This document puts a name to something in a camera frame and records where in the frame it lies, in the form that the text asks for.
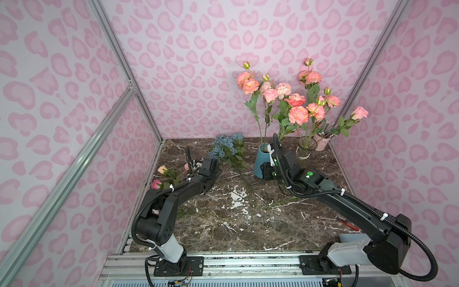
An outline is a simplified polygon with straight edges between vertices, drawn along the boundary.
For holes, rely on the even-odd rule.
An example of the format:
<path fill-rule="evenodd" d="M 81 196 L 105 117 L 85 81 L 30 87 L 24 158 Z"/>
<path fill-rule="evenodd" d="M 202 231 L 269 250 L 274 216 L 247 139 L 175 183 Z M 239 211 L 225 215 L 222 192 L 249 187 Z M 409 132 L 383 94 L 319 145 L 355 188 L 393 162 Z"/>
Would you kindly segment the pink artificial rose stem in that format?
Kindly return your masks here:
<path fill-rule="evenodd" d="M 364 107 L 358 106 L 348 119 L 345 120 L 343 116 L 340 116 L 338 123 L 326 134 L 326 137 L 331 138 L 339 135 L 348 137 L 350 129 L 362 119 L 367 118 L 368 115 L 369 112 Z"/>

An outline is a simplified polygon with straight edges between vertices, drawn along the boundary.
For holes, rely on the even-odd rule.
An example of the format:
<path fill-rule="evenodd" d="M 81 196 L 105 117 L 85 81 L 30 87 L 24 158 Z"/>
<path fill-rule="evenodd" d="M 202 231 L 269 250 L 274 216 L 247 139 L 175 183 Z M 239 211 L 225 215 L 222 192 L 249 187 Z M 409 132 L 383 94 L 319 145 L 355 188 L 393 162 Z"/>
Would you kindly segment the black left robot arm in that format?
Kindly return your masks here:
<path fill-rule="evenodd" d="M 221 173 L 219 159 L 208 155 L 201 166 L 190 167 L 190 173 L 179 184 L 148 190 L 131 224 L 133 241 L 152 248 L 168 263 L 184 261 L 185 248 L 174 236 L 178 209 L 193 197 L 207 193 Z"/>

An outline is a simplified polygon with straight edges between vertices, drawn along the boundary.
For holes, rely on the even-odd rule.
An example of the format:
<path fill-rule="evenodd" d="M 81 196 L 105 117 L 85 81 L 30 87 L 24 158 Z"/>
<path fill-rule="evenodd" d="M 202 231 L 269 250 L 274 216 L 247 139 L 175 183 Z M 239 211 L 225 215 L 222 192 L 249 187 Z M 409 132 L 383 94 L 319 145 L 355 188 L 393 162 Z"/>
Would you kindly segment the pink peony spray stem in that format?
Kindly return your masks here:
<path fill-rule="evenodd" d="M 314 142 L 314 135 L 320 133 L 319 127 L 325 121 L 327 113 L 341 105 L 341 100 L 332 94 L 332 89 L 325 87 L 320 88 L 320 83 L 323 80 L 322 75 L 313 69 L 314 60 L 306 58 L 303 62 L 306 70 L 298 74 L 298 80 L 303 84 L 307 91 L 307 106 L 310 119 L 312 119 L 312 130 L 304 138 L 304 143 L 311 146 Z"/>

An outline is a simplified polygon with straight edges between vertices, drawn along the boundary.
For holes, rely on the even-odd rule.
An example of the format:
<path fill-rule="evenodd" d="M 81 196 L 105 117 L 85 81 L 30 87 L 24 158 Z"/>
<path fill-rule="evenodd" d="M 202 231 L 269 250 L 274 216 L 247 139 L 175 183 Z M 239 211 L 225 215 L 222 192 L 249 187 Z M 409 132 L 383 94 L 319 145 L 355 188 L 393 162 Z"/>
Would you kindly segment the large pink rose stem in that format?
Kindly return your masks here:
<path fill-rule="evenodd" d="M 284 99 L 291 107 L 301 106 L 306 103 L 306 98 L 298 93 L 290 94 L 288 98 Z"/>

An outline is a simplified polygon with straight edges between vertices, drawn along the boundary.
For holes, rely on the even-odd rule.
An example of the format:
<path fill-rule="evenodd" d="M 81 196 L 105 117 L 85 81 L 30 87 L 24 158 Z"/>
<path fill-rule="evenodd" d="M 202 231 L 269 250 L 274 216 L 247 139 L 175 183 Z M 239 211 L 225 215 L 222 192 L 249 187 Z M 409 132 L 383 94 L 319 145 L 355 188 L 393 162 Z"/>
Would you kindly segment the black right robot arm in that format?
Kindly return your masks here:
<path fill-rule="evenodd" d="M 394 216 L 379 210 L 336 185 L 313 167 L 303 169 L 291 150 L 284 149 L 276 134 L 268 146 L 270 160 L 261 165 L 263 179 L 283 184 L 291 195 L 315 199 L 354 223 L 369 240 L 366 245 L 332 243 L 322 250 L 319 264 L 372 264 L 390 275 L 402 275 L 418 282 L 434 280 L 438 263 L 433 252 L 412 233 L 412 221 L 405 215 Z M 413 275 L 402 269 L 402 263 L 415 243 L 427 256 L 430 270 L 426 275 Z"/>

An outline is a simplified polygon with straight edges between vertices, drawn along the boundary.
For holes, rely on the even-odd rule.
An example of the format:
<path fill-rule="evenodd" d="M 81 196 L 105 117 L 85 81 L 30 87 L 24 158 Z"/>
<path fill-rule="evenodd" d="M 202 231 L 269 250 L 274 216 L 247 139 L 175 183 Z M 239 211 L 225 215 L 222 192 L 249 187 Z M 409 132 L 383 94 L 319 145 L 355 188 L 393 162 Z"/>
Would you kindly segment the pale pink rose spray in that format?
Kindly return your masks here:
<path fill-rule="evenodd" d="M 280 83 L 276 86 L 276 92 L 279 99 L 289 96 L 292 93 L 292 87 L 288 83 Z"/>

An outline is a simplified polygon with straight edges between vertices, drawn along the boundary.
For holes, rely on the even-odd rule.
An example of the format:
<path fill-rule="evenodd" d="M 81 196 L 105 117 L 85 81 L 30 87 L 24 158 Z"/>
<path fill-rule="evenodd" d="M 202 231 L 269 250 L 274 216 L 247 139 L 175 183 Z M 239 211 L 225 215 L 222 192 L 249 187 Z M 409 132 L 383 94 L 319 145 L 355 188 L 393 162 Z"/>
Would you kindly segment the pink rosebud stem pair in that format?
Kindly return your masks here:
<path fill-rule="evenodd" d="M 262 84 L 259 89 L 260 95 L 264 100 L 264 120 L 265 120 L 265 129 L 264 129 L 264 136 L 267 137 L 267 130 L 271 124 L 271 110 L 273 108 L 273 104 L 275 100 L 278 98 L 278 94 L 276 92 L 276 87 L 274 85 L 274 81 L 270 79 L 268 74 L 262 75 Z"/>

